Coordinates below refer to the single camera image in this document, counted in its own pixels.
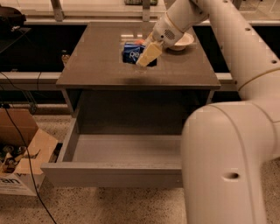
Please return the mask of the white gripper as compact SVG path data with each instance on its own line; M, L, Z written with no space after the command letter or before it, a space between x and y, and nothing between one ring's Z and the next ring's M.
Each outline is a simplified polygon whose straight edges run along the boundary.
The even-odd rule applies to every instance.
M140 54L136 64L147 67L162 54L163 48L174 46L183 35L184 33L173 24L168 15L164 14L155 23L152 32L144 40L143 45L147 46Z

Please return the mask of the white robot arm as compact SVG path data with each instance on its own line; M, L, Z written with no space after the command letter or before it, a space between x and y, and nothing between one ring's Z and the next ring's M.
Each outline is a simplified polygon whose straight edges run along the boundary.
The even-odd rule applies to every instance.
M263 164L280 148L280 60L231 0L175 0L138 61L146 66L209 20L241 99L207 104L181 139L187 224L267 224Z

